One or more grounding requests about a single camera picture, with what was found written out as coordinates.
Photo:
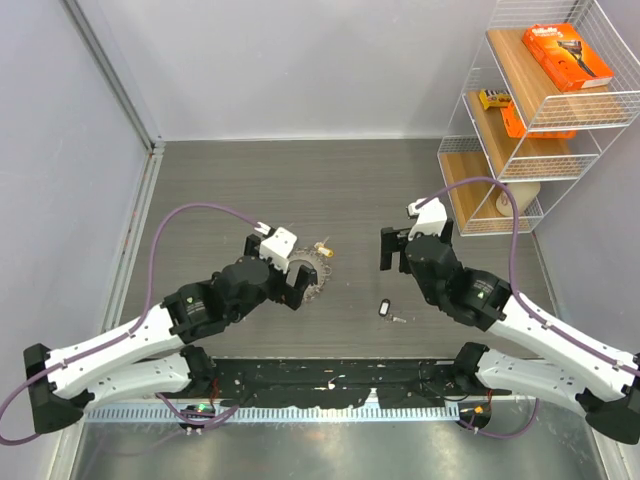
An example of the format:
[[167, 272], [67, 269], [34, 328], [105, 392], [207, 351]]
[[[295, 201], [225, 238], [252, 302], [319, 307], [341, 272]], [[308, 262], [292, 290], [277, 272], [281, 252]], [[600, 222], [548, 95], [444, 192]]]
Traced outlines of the metal disc with keyrings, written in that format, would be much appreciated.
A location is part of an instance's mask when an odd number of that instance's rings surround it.
[[297, 272], [302, 266], [309, 267], [316, 272], [316, 280], [305, 290], [303, 296], [303, 302], [310, 303], [324, 291], [330, 280], [332, 268], [329, 258], [311, 247], [293, 250], [289, 260], [291, 272]]

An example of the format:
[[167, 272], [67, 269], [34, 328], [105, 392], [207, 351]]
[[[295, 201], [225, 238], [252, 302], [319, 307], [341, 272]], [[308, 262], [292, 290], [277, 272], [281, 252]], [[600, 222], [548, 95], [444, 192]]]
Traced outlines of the key with yellow tag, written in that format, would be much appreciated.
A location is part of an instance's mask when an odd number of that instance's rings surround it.
[[334, 251], [326, 246], [325, 241], [316, 242], [314, 244], [314, 249], [322, 256], [326, 258], [332, 258], [334, 256]]

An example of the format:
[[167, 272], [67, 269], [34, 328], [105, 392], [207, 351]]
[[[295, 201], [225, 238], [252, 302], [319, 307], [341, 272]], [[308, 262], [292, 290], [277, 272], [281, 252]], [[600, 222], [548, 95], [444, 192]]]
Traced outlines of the key with black tag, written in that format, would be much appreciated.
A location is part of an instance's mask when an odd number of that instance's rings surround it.
[[389, 299], [383, 299], [378, 307], [378, 316], [384, 321], [389, 323], [406, 324], [407, 321], [395, 315], [391, 310], [391, 301]]

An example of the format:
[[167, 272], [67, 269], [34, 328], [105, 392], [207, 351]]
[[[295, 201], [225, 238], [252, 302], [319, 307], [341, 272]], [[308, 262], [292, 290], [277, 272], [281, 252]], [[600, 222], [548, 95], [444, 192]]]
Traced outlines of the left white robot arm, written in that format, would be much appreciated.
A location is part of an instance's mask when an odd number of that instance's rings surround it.
[[297, 310], [317, 284], [318, 274], [308, 265], [299, 266], [294, 282], [287, 280], [296, 241], [282, 228], [267, 238], [252, 234], [234, 263], [180, 287], [140, 317], [66, 348], [25, 349], [35, 432], [65, 429], [113, 401], [156, 393], [207, 395], [217, 374], [196, 341], [222, 333], [266, 301]]

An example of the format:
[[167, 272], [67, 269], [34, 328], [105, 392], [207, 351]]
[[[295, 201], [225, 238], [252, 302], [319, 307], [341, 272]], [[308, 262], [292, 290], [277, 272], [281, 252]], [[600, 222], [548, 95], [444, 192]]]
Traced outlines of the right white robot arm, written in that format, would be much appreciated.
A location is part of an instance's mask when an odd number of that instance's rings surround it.
[[577, 413], [612, 440], [638, 444], [638, 357], [562, 322], [498, 276], [463, 266], [452, 248], [452, 228], [446, 220], [431, 235], [382, 229], [381, 270], [390, 269], [398, 255], [400, 272], [414, 278], [427, 304], [543, 359], [517, 360], [468, 342], [455, 359], [455, 387], [466, 394], [506, 390], [533, 396]]

